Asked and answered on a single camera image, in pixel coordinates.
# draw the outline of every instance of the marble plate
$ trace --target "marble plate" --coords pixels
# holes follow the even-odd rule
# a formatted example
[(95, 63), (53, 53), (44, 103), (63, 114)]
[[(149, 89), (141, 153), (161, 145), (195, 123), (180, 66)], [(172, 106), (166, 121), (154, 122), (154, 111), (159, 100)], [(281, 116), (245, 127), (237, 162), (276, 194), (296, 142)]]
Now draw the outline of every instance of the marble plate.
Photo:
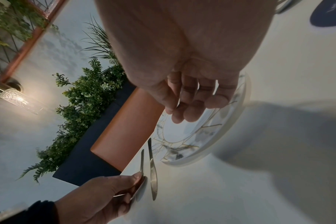
[(174, 124), (171, 115), (164, 111), (151, 135), (155, 158), (169, 165), (191, 162), (189, 158), (202, 153), (212, 139), (216, 141), (218, 132), (231, 120), (237, 108), (242, 106), (245, 93), (246, 77), (240, 75), (229, 105), (222, 109), (205, 110), (196, 122)]

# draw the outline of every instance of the light fixture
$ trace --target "light fixture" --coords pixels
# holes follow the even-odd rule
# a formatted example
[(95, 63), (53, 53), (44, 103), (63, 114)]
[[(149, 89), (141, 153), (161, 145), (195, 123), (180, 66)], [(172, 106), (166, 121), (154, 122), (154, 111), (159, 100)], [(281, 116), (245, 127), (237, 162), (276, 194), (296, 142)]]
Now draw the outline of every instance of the light fixture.
[(33, 114), (39, 114), (45, 109), (44, 105), (37, 100), (22, 93), (23, 88), (17, 83), (0, 82), (0, 98), (11, 104), (26, 109)]

